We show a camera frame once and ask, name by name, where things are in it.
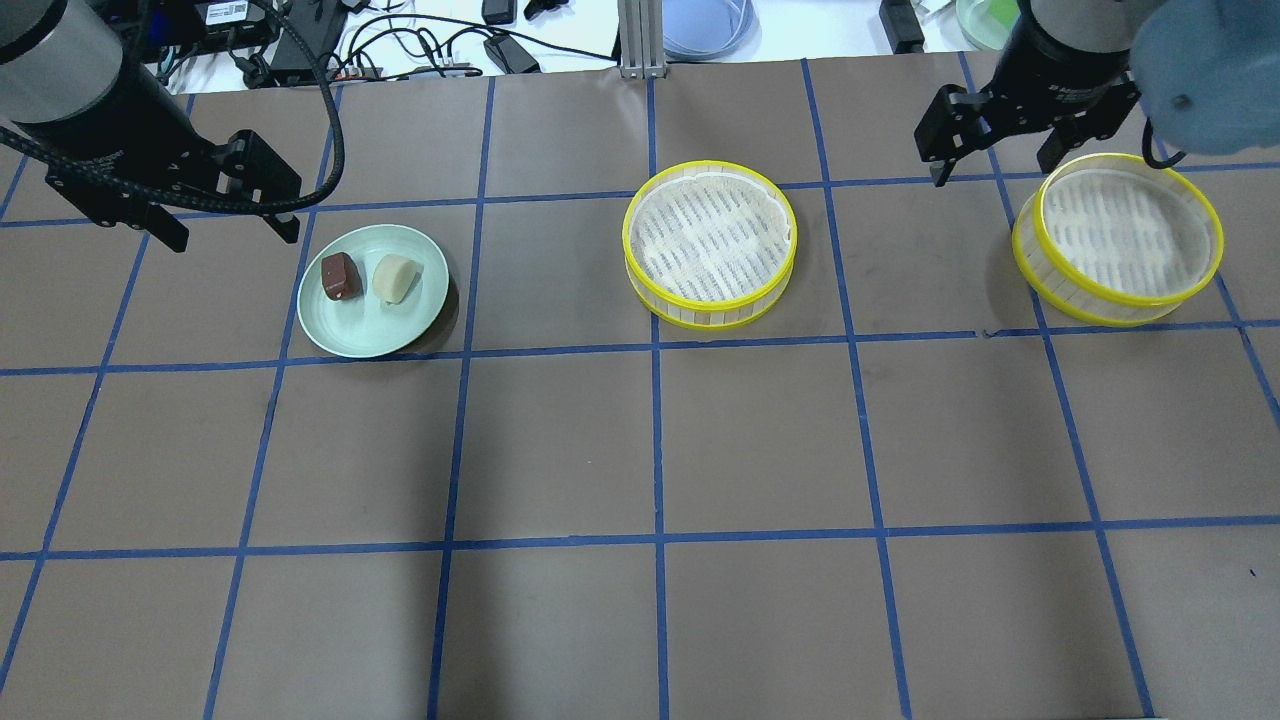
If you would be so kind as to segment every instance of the robotic arm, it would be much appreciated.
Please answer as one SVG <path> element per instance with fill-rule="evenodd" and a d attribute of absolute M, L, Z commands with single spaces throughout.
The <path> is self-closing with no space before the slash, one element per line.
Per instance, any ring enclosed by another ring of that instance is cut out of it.
<path fill-rule="evenodd" d="M 1120 129 L 1140 95 L 1153 128 L 1189 152 L 1280 143 L 1280 1 L 1019 0 L 1021 18 L 991 82 L 938 90 L 915 128 L 942 187 L 956 163 L 1014 135 L 1052 129 L 1046 173 Z"/>
<path fill-rule="evenodd" d="M 151 6 L 143 0 L 142 29 Z M 125 49 L 84 0 L 0 1 L 0 142 L 46 163 L 45 182 L 95 223 L 146 229 L 175 252 L 188 231 L 165 208 L 259 215 L 296 242 L 294 210 L 319 202 L 338 184 L 342 128 L 325 72 L 270 0 L 250 0 L 319 68 L 333 128 L 333 168 L 300 197 L 302 179 L 257 133 L 242 129 L 215 145 L 192 128 L 173 97 Z"/>

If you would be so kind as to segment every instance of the plate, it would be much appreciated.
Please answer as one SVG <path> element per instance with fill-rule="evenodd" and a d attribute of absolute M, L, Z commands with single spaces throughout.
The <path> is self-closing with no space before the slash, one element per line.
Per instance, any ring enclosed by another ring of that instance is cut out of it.
<path fill-rule="evenodd" d="M 346 252 L 356 263 L 360 296 L 329 300 L 324 293 L 320 263 L 335 252 Z M 383 302 L 370 290 L 374 268 L 393 252 L 421 266 L 398 305 Z M 376 357 L 394 352 L 422 334 L 444 307 L 448 290 L 449 266 L 430 237 L 404 225 L 369 225 L 330 242 L 307 265 L 298 286 L 298 322 L 311 342 L 334 355 Z"/>

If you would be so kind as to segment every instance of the sticker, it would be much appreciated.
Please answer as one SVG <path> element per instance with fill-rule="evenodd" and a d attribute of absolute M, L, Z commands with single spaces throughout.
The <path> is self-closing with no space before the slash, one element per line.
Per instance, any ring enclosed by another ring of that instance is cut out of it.
<path fill-rule="evenodd" d="M 238 23 L 248 17 L 248 3 L 236 0 L 234 3 L 214 3 L 205 10 L 205 24 L 219 26 Z"/>

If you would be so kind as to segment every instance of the white basket with yellow rim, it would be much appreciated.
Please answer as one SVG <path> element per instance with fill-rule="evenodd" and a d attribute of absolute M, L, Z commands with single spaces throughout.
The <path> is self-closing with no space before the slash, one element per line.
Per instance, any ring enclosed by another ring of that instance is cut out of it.
<path fill-rule="evenodd" d="M 776 184 L 721 160 L 668 168 L 636 192 L 622 222 L 631 286 L 685 328 L 724 329 L 773 306 L 791 279 L 796 218 Z"/>
<path fill-rule="evenodd" d="M 1023 206 L 1014 258 L 1059 310 L 1133 327 L 1208 284 L 1222 261 L 1222 224 L 1174 170 L 1134 155 L 1087 155 L 1059 168 Z"/>

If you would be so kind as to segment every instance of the green object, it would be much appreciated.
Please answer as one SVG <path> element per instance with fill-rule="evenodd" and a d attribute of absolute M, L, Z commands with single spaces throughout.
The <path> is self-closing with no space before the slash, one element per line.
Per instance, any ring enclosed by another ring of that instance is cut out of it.
<path fill-rule="evenodd" d="M 1018 0 L 991 0 L 987 5 L 987 12 L 997 23 L 1005 26 L 1009 29 L 1014 29 L 1014 23 L 1018 22 Z"/>

